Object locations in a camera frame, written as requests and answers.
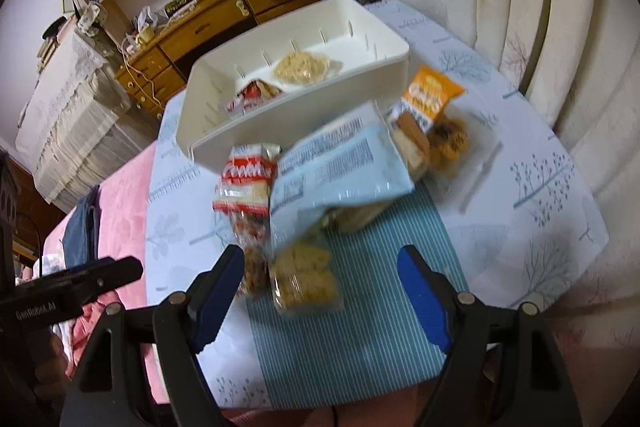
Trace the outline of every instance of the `pink blanket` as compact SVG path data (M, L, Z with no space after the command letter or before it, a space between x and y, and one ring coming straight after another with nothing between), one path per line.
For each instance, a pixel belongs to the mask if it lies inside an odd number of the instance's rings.
M100 184L98 205L100 206L100 235L98 257L119 259L132 255L145 264L146 200L149 196L151 167L154 163L156 144L152 143L122 169ZM54 255L58 242L65 233L66 222L71 213L49 234L44 243L44 255ZM146 306L145 275L127 286L116 290L120 301L127 309ZM90 307L86 317L78 319L74 327L74 359L76 348L84 349L101 309ZM158 367L153 350L145 347L146 372L151 391L157 401L166 401L166 394L160 382Z

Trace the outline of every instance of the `plastic bag of cookies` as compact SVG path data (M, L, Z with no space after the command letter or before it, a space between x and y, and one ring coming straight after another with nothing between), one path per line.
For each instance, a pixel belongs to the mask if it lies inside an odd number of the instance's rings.
M343 307L332 254L321 235L306 235L270 263L273 303L281 315L332 311Z

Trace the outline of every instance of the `blue cloth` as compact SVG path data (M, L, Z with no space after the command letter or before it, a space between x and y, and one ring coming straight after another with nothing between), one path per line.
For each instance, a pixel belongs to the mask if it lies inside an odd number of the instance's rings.
M65 265L73 268L98 259L98 231L100 230L100 209L97 206L98 190L94 188L76 205L76 211L66 224L62 237L65 251Z

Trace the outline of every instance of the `orange snack bag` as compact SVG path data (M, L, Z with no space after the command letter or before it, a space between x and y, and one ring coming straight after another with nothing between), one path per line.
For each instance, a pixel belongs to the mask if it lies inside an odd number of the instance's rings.
M408 112L426 134L447 104L465 91L446 74L422 66L393 108L392 117L397 120L402 113Z

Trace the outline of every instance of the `wooden desk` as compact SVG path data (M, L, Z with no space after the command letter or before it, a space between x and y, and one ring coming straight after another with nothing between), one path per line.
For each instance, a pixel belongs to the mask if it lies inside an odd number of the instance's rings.
M116 78L140 107L161 120L166 102L186 87L188 54L213 42L236 25L263 24L318 0L198 0L193 12L156 35L121 67Z

